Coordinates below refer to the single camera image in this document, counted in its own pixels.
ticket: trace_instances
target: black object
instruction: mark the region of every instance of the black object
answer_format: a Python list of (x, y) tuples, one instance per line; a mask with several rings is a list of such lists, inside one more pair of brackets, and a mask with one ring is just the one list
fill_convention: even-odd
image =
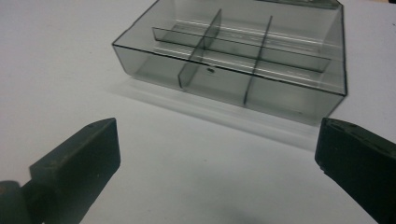
[(89, 124), (30, 166), (22, 188), (0, 182), (0, 223), (79, 223), (119, 167), (116, 120)]
[(355, 124), (323, 119), (315, 160), (370, 216), (396, 223), (396, 145)]

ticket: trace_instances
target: tabletop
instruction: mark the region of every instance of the tabletop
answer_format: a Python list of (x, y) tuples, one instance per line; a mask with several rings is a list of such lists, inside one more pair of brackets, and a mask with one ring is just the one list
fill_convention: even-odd
[[(132, 79), (111, 47), (154, 1), (2, 1), (0, 180), (116, 118), (121, 166), (82, 223), (374, 223), (314, 161), (308, 126)], [(396, 142), (396, 6), (344, 0), (332, 118)]]

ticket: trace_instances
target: gray transparent plastic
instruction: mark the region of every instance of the gray transparent plastic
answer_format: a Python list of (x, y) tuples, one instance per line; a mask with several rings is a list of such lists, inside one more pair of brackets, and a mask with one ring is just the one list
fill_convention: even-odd
[(158, 0), (113, 47), (136, 79), (318, 123), (347, 96), (343, 7), (301, 2)]

